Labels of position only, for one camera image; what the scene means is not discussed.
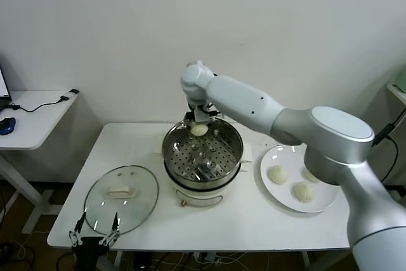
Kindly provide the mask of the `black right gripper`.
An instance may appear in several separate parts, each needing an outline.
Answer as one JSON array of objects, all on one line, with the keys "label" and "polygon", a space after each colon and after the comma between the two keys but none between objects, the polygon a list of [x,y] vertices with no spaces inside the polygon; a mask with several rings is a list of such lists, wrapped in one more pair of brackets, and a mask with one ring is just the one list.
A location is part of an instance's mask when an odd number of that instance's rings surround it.
[{"label": "black right gripper", "polygon": [[196,122],[197,124],[209,124],[220,112],[217,110],[203,111],[202,109],[191,109],[185,114],[185,122],[191,124]]}]

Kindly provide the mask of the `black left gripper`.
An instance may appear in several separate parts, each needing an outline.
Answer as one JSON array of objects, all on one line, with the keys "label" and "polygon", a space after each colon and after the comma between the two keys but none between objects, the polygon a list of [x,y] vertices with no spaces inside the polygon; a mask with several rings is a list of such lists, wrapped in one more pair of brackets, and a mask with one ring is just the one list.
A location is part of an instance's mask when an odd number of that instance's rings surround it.
[{"label": "black left gripper", "polygon": [[78,219],[75,227],[69,231],[72,252],[77,256],[75,271],[94,271],[99,257],[105,255],[109,246],[113,246],[120,237],[118,212],[115,213],[112,228],[104,237],[81,238],[82,226],[86,220],[86,212]]}]

